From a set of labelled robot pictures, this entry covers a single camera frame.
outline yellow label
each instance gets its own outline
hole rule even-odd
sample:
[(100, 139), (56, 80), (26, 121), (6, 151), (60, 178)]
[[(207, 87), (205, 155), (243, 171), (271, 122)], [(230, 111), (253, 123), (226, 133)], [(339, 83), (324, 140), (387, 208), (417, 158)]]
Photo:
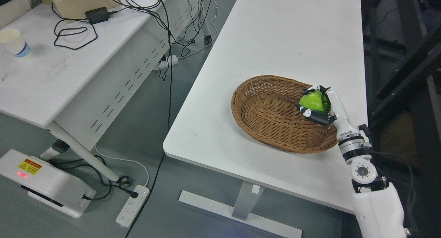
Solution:
[(38, 173), (38, 170), (40, 170), (42, 166), (40, 164), (37, 164), (29, 159), (24, 160), (20, 165), (19, 168), (25, 170), (26, 172), (32, 173), (33, 175), (36, 175)]

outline gray floor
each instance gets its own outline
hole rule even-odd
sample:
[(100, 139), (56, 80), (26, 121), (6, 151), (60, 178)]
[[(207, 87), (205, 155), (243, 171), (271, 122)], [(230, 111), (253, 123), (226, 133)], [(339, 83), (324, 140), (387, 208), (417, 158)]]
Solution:
[[(217, 0), (219, 4), (218, 29), (225, 22), (236, 0)], [(214, 6), (208, 18), (214, 16)], [(202, 36), (196, 39), (191, 50), (203, 45)], [(174, 54), (181, 49), (175, 47)], [(209, 48), (173, 67), (171, 120), (180, 109), (191, 88)], [(168, 91), (170, 75), (166, 81), (153, 71), (130, 102), (98, 142), (106, 155), (140, 161), (149, 170), (151, 188), (163, 155), (162, 141), (167, 134)], [(54, 137), (45, 130), (0, 114), (0, 155), (16, 149), (28, 155), (39, 155), (53, 142)], [(78, 158), (68, 151), (58, 158), (68, 161)], [(146, 180), (144, 170), (134, 163), (106, 159), (117, 174), (129, 175), (134, 188)], [(98, 191), (106, 193), (95, 172), (89, 168), (69, 170)], [(154, 238), (205, 238), (253, 237), (274, 235), (248, 227), (215, 214), (201, 211), (178, 202), (181, 190), (234, 205), (241, 180), (203, 169), (188, 163), (164, 157), (150, 199), (137, 219), (129, 237)], [(128, 194), (114, 189), (109, 197), (90, 204), (82, 217), (71, 218), (53, 208), (27, 197), (25, 190), (5, 177), (0, 177), (0, 237), (93, 237), (123, 238), (128, 228), (121, 228), (115, 219), (125, 204)], [(341, 237), (344, 213), (322, 205), (302, 200), (271, 189), (266, 189), (253, 213), (302, 229), (304, 238)]]

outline green apple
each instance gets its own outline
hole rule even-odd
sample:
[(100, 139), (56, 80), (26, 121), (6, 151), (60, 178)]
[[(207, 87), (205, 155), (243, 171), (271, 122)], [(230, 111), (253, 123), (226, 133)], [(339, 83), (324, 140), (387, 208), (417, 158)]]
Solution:
[(304, 95), (300, 99), (299, 104), (305, 108), (323, 112), (328, 112), (331, 107), (328, 97), (319, 91), (310, 92), (307, 95)]

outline blue stripe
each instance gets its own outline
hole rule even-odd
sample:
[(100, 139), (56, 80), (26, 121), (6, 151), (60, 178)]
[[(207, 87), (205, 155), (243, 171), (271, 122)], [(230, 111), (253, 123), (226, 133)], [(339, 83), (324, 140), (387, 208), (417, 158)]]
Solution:
[(23, 47), (22, 51), (20, 51), (19, 53), (15, 54), (15, 56), (23, 53), (26, 50), (26, 48), (27, 48), (27, 42), (25, 42), (25, 46)]

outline white cable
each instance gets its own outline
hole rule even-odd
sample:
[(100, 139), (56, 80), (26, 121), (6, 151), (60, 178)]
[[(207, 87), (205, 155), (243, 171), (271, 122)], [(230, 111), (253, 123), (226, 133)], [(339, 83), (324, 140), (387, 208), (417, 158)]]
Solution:
[(214, 20), (216, 19), (216, 17), (217, 17), (217, 3), (216, 3), (216, 0), (213, 0), (213, 1), (214, 1), (214, 4), (216, 4), (216, 9), (215, 9), (215, 12), (214, 12), (214, 18), (211, 20), (211, 25), (214, 27), (214, 30), (216, 31), (216, 35), (214, 36), (213, 40), (211, 40), (211, 42), (210, 42), (209, 44), (203, 46), (203, 48), (201, 48), (199, 51), (194, 52), (194, 53), (189, 54), (189, 55), (186, 55), (186, 56), (178, 57), (178, 59), (184, 59), (184, 58), (187, 58), (187, 57), (189, 57), (189, 56), (195, 55), (195, 54), (199, 53), (200, 51), (203, 51), (204, 48), (207, 48), (209, 45), (211, 45), (211, 44), (214, 42), (214, 40), (216, 40), (218, 34), (217, 34), (216, 26), (214, 26), (213, 21), (214, 21)]
[(130, 161), (130, 162), (138, 163), (140, 166), (142, 166), (142, 168), (143, 168), (143, 169), (145, 170), (145, 172), (147, 173), (147, 182), (146, 182), (145, 185), (144, 185), (144, 187), (147, 187), (148, 181), (150, 180), (150, 175), (148, 174), (148, 170), (146, 169), (146, 167), (145, 167), (144, 165), (142, 165), (142, 164), (139, 163), (138, 161), (134, 161), (134, 160), (131, 160), (131, 159), (113, 158), (113, 157), (110, 157), (110, 156), (104, 155), (104, 154), (102, 154), (101, 152), (98, 151), (98, 148), (96, 147), (96, 144), (95, 144), (95, 150), (96, 150), (96, 152), (97, 152), (98, 154), (100, 154), (100, 155), (102, 155), (102, 156), (104, 156), (104, 157), (106, 157), (106, 158), (117, 159), (117, 160), (119, 160), (119, 161)]

